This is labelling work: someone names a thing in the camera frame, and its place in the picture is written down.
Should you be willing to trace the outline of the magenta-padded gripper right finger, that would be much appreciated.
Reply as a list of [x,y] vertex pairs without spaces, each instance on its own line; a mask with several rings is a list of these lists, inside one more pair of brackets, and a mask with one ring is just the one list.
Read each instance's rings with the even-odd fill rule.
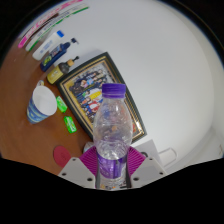
[[127,182],[131,189],[148,185],[167,175],[154,157],[146,157],[133,147],[127,154]]

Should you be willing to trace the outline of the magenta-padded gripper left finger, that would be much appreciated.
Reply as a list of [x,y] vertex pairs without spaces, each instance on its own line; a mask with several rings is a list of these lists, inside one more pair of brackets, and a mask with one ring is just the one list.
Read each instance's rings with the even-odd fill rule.
[[80,158],[72,157],[58,176],[78,186],[95,189],[97,174],[97,152],[91,147]]

